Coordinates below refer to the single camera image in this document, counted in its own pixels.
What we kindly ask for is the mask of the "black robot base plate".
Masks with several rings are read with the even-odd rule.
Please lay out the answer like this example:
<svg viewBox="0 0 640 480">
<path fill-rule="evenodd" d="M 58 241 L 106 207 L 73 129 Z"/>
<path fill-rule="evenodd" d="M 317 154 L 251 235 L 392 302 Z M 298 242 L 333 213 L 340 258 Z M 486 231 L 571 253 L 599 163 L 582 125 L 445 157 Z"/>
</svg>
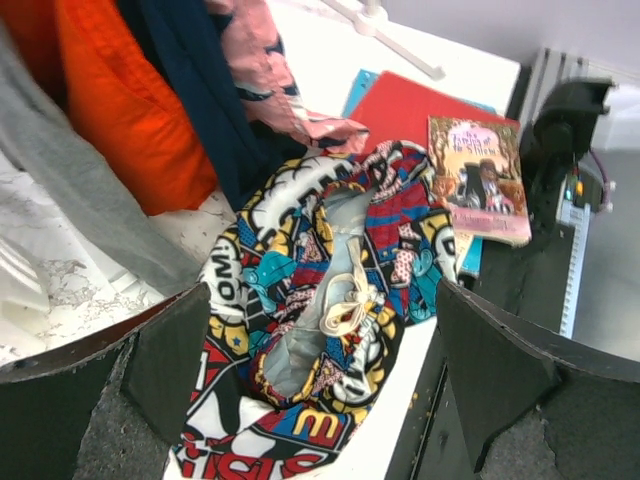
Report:
<svg viewBox="0 0 640 480">
<path fill-rule="evenodd" d="M 487 242 L 470 289 L 479 308 L 453 297 L 417 378 L 386 475 L 390 479 L 551 479 L 557 476 L 534 406 L 555 388 L 554 366 L 527 353 L 504 327 L 561 326 L 573 231 L 559 225 L 561 186 L 529 190 L 533 238 Z"/>
</svg>

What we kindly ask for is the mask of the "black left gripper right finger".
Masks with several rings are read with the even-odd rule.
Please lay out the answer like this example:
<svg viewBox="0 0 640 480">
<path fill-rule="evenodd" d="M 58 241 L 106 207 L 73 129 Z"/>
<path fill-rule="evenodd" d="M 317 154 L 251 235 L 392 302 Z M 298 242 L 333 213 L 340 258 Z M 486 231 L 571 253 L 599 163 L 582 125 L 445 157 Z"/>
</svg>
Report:
<svg viewBox="0 0 640 480">
<path fill-rule="evenodd" d="M 437 324 L 482 479 L 636 479 L 639 364 L 443 280 Z"/>
</svg>

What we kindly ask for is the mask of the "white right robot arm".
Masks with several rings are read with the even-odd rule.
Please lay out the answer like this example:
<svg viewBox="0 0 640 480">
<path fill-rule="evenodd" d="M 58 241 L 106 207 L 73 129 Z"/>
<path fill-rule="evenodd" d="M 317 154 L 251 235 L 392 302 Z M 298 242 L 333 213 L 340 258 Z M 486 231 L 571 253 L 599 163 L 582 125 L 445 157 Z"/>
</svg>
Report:
<svg viewBox="0 0 640 480">
<path fill-rule="evenodd" d="M 554 86 L 520 141 L 520 163 L 531 227 L 551 230 L 553 201 L 566 176 L 590 150 L 599 117 L 614 82 L 607 78 L 571 78 Z"/>
</svg>

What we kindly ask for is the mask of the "comic print shorts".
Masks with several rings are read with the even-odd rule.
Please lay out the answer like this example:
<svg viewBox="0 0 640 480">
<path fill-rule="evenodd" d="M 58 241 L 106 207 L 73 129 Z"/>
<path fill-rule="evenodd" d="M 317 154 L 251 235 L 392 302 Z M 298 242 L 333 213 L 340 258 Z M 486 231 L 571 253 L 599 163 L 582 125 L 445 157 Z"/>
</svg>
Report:
<svg viewBox="0 0 640 480">
<path fill-rule="evenodd" d="M 191 479 L 285 479 L 333 463 L 370 413 L 405 330 L 454 280 L 427 150 L 286 161 L 218 237 L 210 318 L 174 454 Z"/>
</svg>

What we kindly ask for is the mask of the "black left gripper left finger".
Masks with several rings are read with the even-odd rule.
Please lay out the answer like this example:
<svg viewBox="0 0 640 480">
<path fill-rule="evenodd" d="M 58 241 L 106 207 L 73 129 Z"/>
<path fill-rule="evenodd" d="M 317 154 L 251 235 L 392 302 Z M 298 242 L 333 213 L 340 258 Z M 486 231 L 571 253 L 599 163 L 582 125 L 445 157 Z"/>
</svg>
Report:
<svg viewBox="0 0 640 480">
<path fill-rule="evenodd" d="M 4 479 L 160 479 L 209 318 L 205 284 L 1 368 Z"/>
</svg>

